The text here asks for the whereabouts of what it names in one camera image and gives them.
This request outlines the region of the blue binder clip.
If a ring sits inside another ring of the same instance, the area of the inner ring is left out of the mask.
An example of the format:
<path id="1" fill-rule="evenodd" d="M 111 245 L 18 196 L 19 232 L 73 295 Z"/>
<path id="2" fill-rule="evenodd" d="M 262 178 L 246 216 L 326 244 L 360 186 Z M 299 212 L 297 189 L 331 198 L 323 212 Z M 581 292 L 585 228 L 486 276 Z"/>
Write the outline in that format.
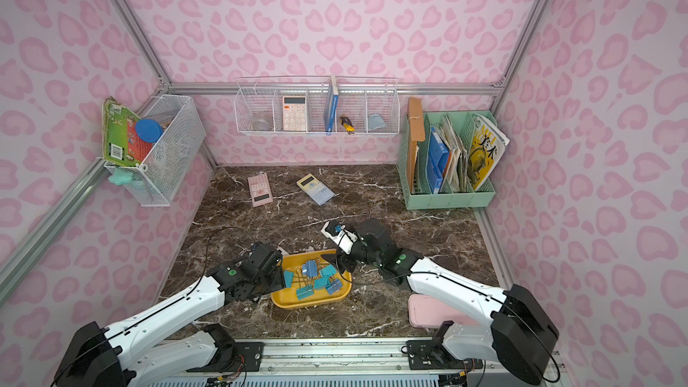
<path id="1" fill-rule="evenodd" d="M 331 296 L 334 295 L 335 293 L 339 292 L 342 288 L 342 282 L 339 279 L 333 279 L 332 281 L 329 281 L 325 287 L 325 290 L 327 293 Z"/>
<path id="2" fill-rule="evenodd" d="M 308 260 L 302 265 L 302 274 L 308 279 L 319 277 L 319 267 L 316 260 Z"/>

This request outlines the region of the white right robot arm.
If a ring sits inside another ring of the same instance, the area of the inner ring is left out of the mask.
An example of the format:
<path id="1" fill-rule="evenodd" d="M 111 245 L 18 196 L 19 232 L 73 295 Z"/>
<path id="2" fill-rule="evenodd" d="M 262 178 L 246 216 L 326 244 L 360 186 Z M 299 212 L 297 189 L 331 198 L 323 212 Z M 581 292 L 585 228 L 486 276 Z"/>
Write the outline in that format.
<path id="1" fill-rule="evenodd" d="M 445 320 L 430 340 L 408 341 L 411 368 L 465 368 L 469 361 L 497 361 L 523 383 L 538 386 L 550 380 L 546 371 L 554 360 L 559 331 L 526 288 L 514 284 L 504 290 L 451 272 L 397 245 L 379 220 L 354 228 L 331 220 L 321 232 L 337 247 L 326 260 L 339 272 L 373 266 L 384 281 L 433 297 L 474 321 L 464 327 Z"/>

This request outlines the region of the teal binder clip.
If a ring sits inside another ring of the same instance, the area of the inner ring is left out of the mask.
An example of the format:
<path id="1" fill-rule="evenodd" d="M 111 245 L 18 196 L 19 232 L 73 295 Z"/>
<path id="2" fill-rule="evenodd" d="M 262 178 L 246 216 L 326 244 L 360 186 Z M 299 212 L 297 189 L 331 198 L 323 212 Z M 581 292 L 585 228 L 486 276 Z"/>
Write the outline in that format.
<path id="1" fill-rule="evenodd" d="M 285 283 L 285 288 L 291 288 L 293 279 L 295 278 L 295 273 L 291 271 L 284 271 L 283 278 Z"/>
<path id="2" fill-rule="evenodd" d="M 322 268 L 319 271 L 318 277 L 314 280 L 314 289 L 323 290 L 324 288 L 328 288 L 330 284 L 330 278 L 336 274 L 336 269 L 331 265 Z"/>
<path id="3" fill-rule="evenodd" d="M 306 285 L 296 290 L 296 298 L 298 301 L 311 297 L 313 294 L 315 294 L 315 288 L 313 285 Z"/>

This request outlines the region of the yellow plastic storage box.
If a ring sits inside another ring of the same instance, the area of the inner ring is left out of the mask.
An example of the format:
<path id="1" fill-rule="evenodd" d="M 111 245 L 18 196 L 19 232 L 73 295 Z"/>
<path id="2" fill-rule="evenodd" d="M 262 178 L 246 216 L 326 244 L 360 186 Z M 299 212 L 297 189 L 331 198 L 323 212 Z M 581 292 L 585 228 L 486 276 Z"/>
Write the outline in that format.
<path id="1" fill-rule="evenodd" d="M 284 288 L 283 290 L 272 293 L 272 302 L 280 308 L 283 309 L 297 309 L 307 306 L 318 306 L 329 304 L 333 302 L 340 301 L 349 295 L 352 290 L 352 277 L 349 272 L 340 273 L 333 265 L 328 263 L 324 256 L 335 255 L 334 250 L 324 250 L 318 252 L 310 252 L 303 254 L 292 254 L 287 255 L 282 259 L 282 268 L 284 271 L 291 271 L 295 273 L 295 278 L 292 282 L 291 288 Z M 325 288 L 323 290 L 315 290 L 313 296 L 308 297 L 304 300 L 298 301 L 296 298 L 296 290 L 298 288 L 304 287 L 306 285 L 313 285 L 315 279 L 305 278 L 302 274 L 302 265 L 308 260 L 316 260 L 318 263 L 319 271 L 331 265 L 337 271 L 337 274 L 330 278 L 332 280 L 340 280 L 342 282 L 342 288 L 339 292 L 334 295 L 329 295 Z"/>

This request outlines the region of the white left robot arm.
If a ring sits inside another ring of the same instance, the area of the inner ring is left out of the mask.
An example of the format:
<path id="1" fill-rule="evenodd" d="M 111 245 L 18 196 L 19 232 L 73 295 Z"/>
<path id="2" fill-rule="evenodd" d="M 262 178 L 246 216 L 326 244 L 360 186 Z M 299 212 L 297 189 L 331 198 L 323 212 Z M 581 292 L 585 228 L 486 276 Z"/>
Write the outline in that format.
<path id="1" fill-rule="evenodd" d="M 74 335 L 55 386 L 148 386 L 180 372 L 229 373 L 247 366 L 235 340 L 209 324 L 183 340 L 173 333 L 230 303 L 258 301 L 285 286 L 280 251 L 263 243 L 208 270 L 189 287 L 120 322 L 95 322 Z"/>

